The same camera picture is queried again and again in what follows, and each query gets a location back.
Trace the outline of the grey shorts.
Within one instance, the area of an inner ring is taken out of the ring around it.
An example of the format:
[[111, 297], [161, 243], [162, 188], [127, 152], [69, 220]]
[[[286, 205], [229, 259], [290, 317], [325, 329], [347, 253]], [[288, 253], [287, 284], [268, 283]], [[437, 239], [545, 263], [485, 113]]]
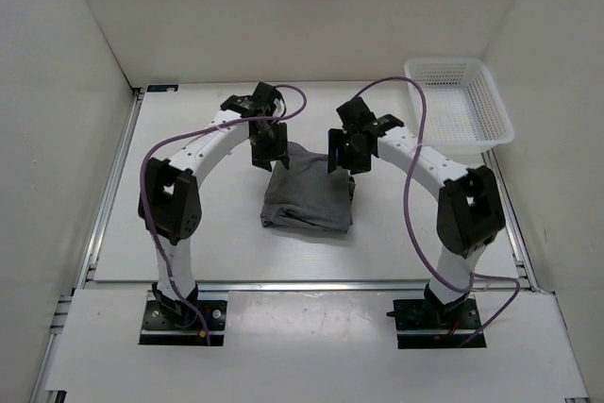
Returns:
[[290, 163], [275, 164], [263, 197], [263, 227], [345, 234], [353, 225], [356, 182], [345, 169], [330, 173], [327, 155], [290, 142]]

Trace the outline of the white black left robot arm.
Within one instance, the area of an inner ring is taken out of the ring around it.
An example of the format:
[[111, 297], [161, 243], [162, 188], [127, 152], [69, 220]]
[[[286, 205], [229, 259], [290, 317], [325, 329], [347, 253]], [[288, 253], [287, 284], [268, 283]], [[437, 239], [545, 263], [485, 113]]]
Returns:
[[176, 328], [203, 327], [193, 277], [191, 237], [202, 219], [199, 189], [237, 146], [248, 142], [251, 163], [265, 171], [289, 164], [286, 106], [279, 86], [257, 84], [249, 95], [231, 95], [210, 125], [181, 135], [184, 145], [160, 160], [143, 158], [138, 213], [157, 253], [159, 279], [152, 293], [160, 313]]

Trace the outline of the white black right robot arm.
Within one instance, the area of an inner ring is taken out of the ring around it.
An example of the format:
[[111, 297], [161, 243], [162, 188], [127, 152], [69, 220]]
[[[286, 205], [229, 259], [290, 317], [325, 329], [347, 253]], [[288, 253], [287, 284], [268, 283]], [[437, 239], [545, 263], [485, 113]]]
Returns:
[[438, 263], [429, 266], [423, 316], [435, 327], [453, 321], [467, 298], [485, 249], [506, 225], [495, 175], [481, 165], [471, 168], [423, 146], [392, 114], [377, 117], [361, 97], [336, 109], [341, 127], [329, 130], [327, 169], [367, 173], [372, 160], [391, 163], [406, 175], [404, 221], [411, 220], [411, 183], [417, 182], [437, 202], [436, 231], [442, 244]]

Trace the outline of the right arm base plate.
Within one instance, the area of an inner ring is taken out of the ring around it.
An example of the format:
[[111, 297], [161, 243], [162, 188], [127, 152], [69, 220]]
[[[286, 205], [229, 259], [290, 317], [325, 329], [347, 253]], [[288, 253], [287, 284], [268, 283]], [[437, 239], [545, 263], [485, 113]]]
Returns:
[[438, 315], [425, 299], [395, 299], [386, 316], [394, 320], [397, 348], [402, 350], [486, 348], [478, 305], [466, 299], [452, 312]]

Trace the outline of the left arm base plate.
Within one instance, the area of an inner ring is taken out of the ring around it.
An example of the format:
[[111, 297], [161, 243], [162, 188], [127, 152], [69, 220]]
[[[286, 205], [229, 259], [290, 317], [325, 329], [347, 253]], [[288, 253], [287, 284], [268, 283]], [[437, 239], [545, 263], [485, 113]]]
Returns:
[[193, 291], [188, 297], [205, 320], [180, 300], [164, 298], [153, 283], [147, 294], [139, 334], [140, 345], [223, 346], [227, 323], [227, 301], [200, 299]]

